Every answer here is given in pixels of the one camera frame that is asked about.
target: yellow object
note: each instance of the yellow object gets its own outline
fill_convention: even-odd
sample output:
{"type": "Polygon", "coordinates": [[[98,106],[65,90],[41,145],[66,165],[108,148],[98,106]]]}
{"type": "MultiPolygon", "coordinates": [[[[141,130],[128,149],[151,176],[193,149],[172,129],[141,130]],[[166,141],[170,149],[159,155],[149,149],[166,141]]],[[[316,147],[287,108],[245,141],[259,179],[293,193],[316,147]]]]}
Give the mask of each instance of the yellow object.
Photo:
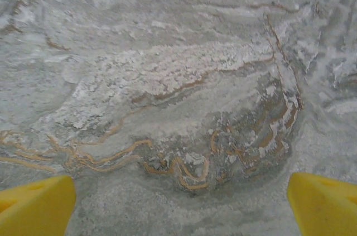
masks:
{"type": "Polygon", "coordinates": [[[287,195],[302,236],[357,236],[357,185],[298,172],[287,195]]]}
{"type": "Polygon", "coordinates": [[[0,191],[0,235],[64,236],[75,200],[70,176],[0,191]]]}

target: stone floor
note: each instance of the stone floor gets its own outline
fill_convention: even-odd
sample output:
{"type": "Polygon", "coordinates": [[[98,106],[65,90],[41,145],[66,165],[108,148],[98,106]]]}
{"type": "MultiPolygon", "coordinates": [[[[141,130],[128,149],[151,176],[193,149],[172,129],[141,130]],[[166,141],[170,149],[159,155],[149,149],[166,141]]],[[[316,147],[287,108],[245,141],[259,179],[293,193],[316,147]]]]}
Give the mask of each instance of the stone floor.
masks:
{"type": "Polygon", "coordinates": [[[299,235],[357,182],[356,0],[1,0],[0,189],[75,179],[67,236],[299,235]]]}

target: marble surface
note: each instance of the marble surface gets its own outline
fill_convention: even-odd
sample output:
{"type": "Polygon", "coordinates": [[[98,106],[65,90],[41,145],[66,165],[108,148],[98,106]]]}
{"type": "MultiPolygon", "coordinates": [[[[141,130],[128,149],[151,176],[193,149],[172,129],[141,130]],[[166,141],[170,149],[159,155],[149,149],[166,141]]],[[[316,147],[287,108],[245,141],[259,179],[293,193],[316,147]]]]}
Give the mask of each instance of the marble surface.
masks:
{"type": "Polygon", "coordinates": [[[357,182],[356,0],[1,0],[0,189],[75,179],[66,235],[299,235],[357,182]]]}

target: gray rock surface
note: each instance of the gray rock surface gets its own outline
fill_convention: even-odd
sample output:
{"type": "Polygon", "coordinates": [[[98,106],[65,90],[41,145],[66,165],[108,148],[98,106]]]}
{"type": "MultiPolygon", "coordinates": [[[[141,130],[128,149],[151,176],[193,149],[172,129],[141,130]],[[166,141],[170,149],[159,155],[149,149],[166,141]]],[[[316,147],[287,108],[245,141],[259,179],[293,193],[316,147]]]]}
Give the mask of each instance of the gray rock surface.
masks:
{"type": "Polygon", "coordinates": [[[356,0],[1,0],[0,188],[75,179],[67,235],[299,235],[357,182],[356,0]]]}

